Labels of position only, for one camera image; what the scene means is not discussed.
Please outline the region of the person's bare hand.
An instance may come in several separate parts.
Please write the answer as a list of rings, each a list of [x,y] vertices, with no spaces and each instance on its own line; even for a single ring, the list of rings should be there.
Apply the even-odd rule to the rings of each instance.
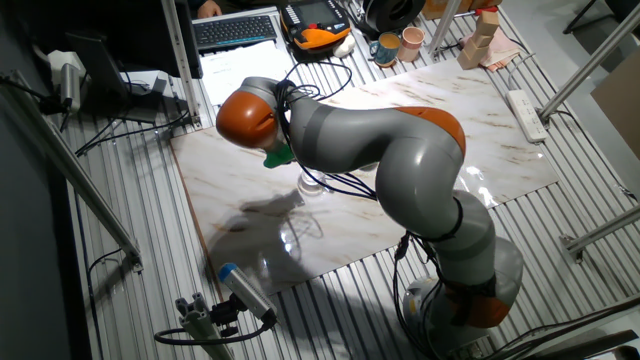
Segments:
[[[197,18],[206,19],[222,15],[222,9],[215,0],[203,0],[197,9]]]

